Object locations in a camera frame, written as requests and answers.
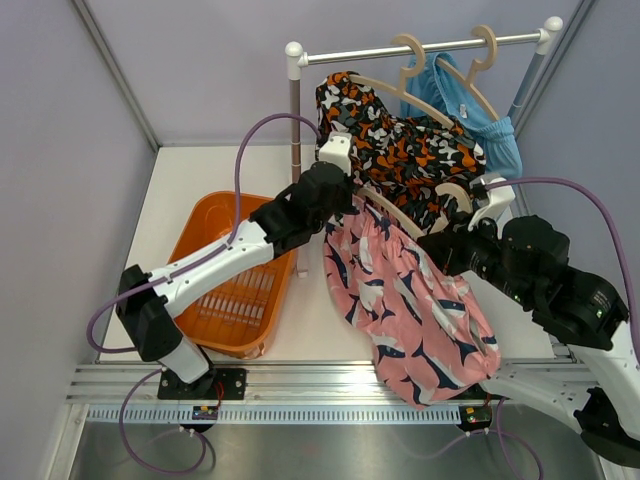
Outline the blue shorts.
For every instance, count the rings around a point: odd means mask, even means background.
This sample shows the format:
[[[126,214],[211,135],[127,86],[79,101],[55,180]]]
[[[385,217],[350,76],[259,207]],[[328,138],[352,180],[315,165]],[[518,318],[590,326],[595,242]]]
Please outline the blue shorts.
[[[424,69],[407,81],[406,91],[458,120],[483,149],[487,172],[505,179],[520,178],[523,166],[511,119],[492,120],[460,82],[439,65],[440,60],[457,66],[447,52],[427,54]]]

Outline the orange camouflage shorts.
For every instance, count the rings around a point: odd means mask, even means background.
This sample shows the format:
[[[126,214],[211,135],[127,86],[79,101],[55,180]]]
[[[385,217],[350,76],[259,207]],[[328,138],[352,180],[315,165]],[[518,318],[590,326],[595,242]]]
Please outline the orange camouflage shorts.
[[[351,165],[361,184],[397,189],[451,182],[466,188],[485,173],[483,149],[457,120],[446,129],[427,115],[395,116],[373,88],[349,75],[333,73],[316,87],[316,146],[331,132],[351,134]]]

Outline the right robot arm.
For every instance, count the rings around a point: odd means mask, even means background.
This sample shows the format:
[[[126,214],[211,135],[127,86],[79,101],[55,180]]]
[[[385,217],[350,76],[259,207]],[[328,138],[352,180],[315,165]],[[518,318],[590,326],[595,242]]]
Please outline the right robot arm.
[[[453,372],[457,392],[474,397],[485,389],[523,403],[564,423],[600,457],[638,468],[639,362],[629,310],[611,283],[569,265],[569,238],[540,217],[525,216],[502,228],[488,219],[473,229],[446,228],[417,242],[442,273],[472,271],[531,313],[597,381],[574,387],[515,365],[489,379],[484,367],[469,362]]]

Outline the pink shark print shorts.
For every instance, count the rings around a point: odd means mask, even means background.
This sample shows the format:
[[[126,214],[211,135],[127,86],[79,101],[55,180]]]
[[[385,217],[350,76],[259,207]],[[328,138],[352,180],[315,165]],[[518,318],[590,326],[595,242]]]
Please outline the pink shark print shorts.
[[[442,274],[424,250],[361,198],[323,241],[328,293],[371,342],[376,377],[416,409],[490,379],[501,352],[469,283]]]

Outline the aluminium front rail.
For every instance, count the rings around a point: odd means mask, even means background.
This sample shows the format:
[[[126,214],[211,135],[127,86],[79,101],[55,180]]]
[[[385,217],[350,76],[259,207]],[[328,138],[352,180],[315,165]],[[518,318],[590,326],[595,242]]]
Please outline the aluminium front rail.
[[[366,362],[248,363],[244,398],[224,390],[224,405],[399,405],[401,401],[376,378]],[[65,402],[118,405],[142,377],[156,370],[140,363],[80,365],[73,373]]]

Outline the orange plastic basket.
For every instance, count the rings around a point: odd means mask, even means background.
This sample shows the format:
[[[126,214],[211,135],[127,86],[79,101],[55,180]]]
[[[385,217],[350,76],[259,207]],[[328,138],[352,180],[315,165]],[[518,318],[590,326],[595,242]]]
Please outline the orange plastic basket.
[[[235,215],[232,191],[211,193],[194,206],[169,257],[171,262],[229,234]],[[287,253],[210,290],[176,318],[195,344],[238,359],[262,356],[273,343],[296,260]]]

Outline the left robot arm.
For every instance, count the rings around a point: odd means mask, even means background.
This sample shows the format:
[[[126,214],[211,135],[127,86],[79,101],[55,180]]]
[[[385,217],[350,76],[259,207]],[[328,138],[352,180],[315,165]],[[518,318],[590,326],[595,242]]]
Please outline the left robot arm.
[[[215,385],[211,362],[175,322],[210,290],[253,267],[305,244],[335,214],[352,207],[350,175],[316,162],[273,200],[239,222],[230,234],[149,273],[127,268],[120,278],[115,313],[145,362],[157,362],[180,379],[191,397]]]

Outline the wooden hanger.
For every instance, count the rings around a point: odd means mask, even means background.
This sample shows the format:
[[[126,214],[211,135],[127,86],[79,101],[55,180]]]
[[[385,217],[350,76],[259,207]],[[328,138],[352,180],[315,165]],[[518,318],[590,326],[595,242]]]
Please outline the wooden hanger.
[[[396,54],[395,48],[400,47],[406,47],[409,49],[410,53],[414,54],[415,65],[413,67],[403,66],[400,68],[396,85],[391,85],[381,80],[359,74],[350,74],[350,81],[361,86],[374,88],[376,92],[382,91],[395,96],[399,100],[416,107],[422,113],[436,120],[444,128],[452,129],[454,122],[447,115],[443,114],[429,103],[420,100],[416,96],[407,92],[407,81],[421,73],[426,63],[425,51],[413,35],[407,33],[398,34],[391,40],[391,47],[365,50],[359,55],[359,59],[394,56]]]
[[[370,184],[360,188],[357,195],[376,206],[414,239],[439,233],[452,222],[464,220],[473,213],[471,196],[454,183],[397,189]]]
[[[474,98],[490,120],[498,121],[500,117],[497,112],[474,84],[479,72],[487,71],[494,65],[498,53],[497,38],[494,31],[487,25],[477,25],[471,30],[471,33],[473,36],[485,41],[487,55],[483,60],[473,59],[466,74],[462,74],[444,59],[438,59],[436,64],[448,72]]]

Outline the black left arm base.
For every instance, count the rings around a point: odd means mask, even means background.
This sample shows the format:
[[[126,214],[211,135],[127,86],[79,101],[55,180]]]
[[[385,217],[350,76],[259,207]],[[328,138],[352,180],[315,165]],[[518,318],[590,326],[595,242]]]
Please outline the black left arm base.
[[[200,379],[183,382],[174,372],[161,374],[157,398],[161,400],[243,400],[246,391],[247,370],[243,368],[217,368]]]

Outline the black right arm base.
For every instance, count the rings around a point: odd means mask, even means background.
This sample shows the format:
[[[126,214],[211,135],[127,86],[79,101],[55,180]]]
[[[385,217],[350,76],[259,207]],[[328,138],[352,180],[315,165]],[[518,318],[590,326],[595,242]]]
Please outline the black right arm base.
[[[498,401],[498,400],[502,399],[503,396],[499,395],[499,394],[495,394],[495,393],[488,393],[486,390],[484,390],[482,388],[481,385],[475,384],[475,385],[472,385],[467,390],[465,390],[460,395],[460,398],[462,398],[463,400],[484,402],[486,400]]]

